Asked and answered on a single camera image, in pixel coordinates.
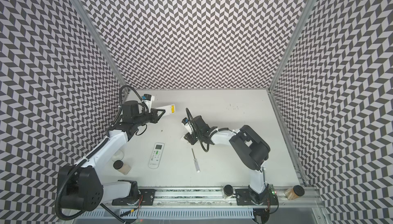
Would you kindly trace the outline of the white remote control handled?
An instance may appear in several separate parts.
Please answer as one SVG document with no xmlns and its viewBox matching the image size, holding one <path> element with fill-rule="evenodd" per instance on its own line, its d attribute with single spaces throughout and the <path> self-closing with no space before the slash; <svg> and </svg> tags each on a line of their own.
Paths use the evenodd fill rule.
<svg viewBox="0 0 393 224">
<path fill-rule="evenodd" d="M 169 115 L 172 115 L 176 112 L 176 107 L 174 104 L 162 106 L 162 107 L 160 107 L 160 109 L 165 110 L 165 112 L 163 114 L 164 116 L 169 116 Z"/>
</svg>

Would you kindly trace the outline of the small silver screwdriver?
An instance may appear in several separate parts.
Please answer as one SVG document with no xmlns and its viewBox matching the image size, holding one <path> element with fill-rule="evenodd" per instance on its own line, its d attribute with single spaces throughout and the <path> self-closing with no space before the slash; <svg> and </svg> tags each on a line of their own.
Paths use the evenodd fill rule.
<svg viewBox="0 0 393 224">
<path fill-rule="evenodd" d="M 193 161 L 194 161 L 195 169 L 196 169 L 197 173 L 200 173 L 201 171 L 200 171 L 199 163 L 198 163 L 197 158 L 195 157 L 194 150 L 191 149 L 191 151 L 192 151 L 192 155 L 193 155 Z"/>
</svg>

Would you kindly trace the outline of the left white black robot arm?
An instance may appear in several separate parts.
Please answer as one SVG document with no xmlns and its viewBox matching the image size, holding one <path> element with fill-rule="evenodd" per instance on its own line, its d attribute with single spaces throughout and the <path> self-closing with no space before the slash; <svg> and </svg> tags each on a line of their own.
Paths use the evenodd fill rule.
<svg viewBox="0 0 393 224">
<path fill-rule="evenodd" d="M 85 212 L 93 211 L 106 202 L 123 200 L 127 205 L 140 203 L 137 182 L 117 180 L 102 184 L 99 173 L 132 137 L 139 127 L 156 124 L 176 111 L 175 106 L 153 108 L 153 100 L 145 97 L 126 101 L 120 108 L 105 137 L 94 149 L 73 165 L 62 167 L 58 173 L 55 214 L 62 221 L 73 220 Z"/>
</svg>

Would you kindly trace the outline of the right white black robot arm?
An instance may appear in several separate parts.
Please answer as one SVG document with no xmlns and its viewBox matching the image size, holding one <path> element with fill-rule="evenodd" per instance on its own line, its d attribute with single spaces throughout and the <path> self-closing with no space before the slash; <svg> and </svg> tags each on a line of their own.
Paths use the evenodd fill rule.
<svg viewBox="0 0 393 224">
<path fill-rule="evenodd" d="M 209 152 L 213 145 L 228 145 L 234 149 L 250 170 L 248 191 L 252 203 L 261 205 L 268 194 L 274 192 L 269 189 L 265 174 L 271 148 L 250 126 L 244 125 L 238 130 L 209 127 L 201 116 L 184 118 L 182 124 L 187 130 L 184 139 L 191 145 L 199 143 L 204 152 Z"/>
</svg>

